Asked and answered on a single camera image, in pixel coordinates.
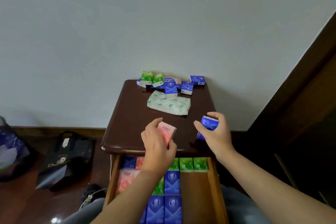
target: person's left arm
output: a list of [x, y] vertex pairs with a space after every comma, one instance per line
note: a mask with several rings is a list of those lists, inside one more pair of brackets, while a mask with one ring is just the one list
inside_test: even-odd
[[153, 120], [141, 133], [146, 149], [141, 172], [91, 224], [139, 222], [149, 197], [170, 167], [176, 154], [176, 144], [171, 140], [169, 150], [167, 150], [157, 130], [161, 121], [162, 118]]

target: person's leg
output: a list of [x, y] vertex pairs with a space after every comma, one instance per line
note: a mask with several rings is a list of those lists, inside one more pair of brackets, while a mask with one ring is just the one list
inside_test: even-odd
[[103, 210], [105, 198], [99, 198], [64, 219], [61, 224], [89, 224]]
[[270, 224], [255, 202], [234, 188], [221, 185], [226, 211], [232, 224]]

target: person's left hand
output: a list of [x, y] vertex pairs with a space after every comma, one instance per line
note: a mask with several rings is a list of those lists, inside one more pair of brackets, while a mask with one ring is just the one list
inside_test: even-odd
[[172, 139], [169, 142], [169, 150], [165, 147], [157, 129], [158, 124], [162, 120], [162, 118], [153, 120], [146, 126], [145, 131], [141, 133], [141, 138], [146, 149], [142, 170], [155, 172], [160, 175], [160, 178], [172, 164], [177, 149], [177, 145]]

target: white package with green print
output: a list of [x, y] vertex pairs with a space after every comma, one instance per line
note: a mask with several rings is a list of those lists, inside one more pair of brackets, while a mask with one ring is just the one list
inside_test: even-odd
[[154, 91], [147, 100], [147, 106], [161, 112], [167, 112], [174, 115], [187, 115], [190, 109], [190, 99], [183, 97], [166, 97], [166, 94], [160, 91]]

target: black shoe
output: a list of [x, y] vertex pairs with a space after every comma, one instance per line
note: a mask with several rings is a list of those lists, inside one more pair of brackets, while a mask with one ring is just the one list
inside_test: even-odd
[[89, 203], [92, 203], [97, 198], [106, 197], [105, 191], [101, 189], [102, 188], [96, 183], [88, 185], [81, 198], [81, 208], [88, 205]]

